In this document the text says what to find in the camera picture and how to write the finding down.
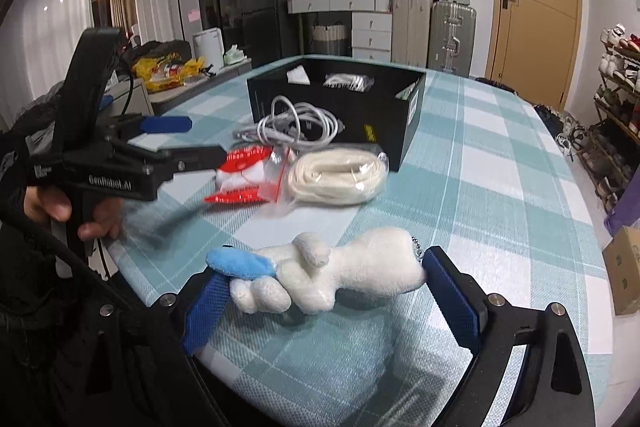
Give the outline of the left hand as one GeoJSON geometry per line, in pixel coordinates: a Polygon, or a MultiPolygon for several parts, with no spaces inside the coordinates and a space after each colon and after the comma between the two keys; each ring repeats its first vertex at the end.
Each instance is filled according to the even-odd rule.
{"type": "MultiPolygon", "coordinates": [[[[122,203],[120,198],[107,197],[92,210],[91,218],[77,230],[83,241],[89,239],[117,239],[122,231],[122,203]]],[[[72,217],[72,203],[66,195],[55,187],[26,188],[24,213],[30,220],[48,227],[52,220],[66,222],[72,217]]]]}

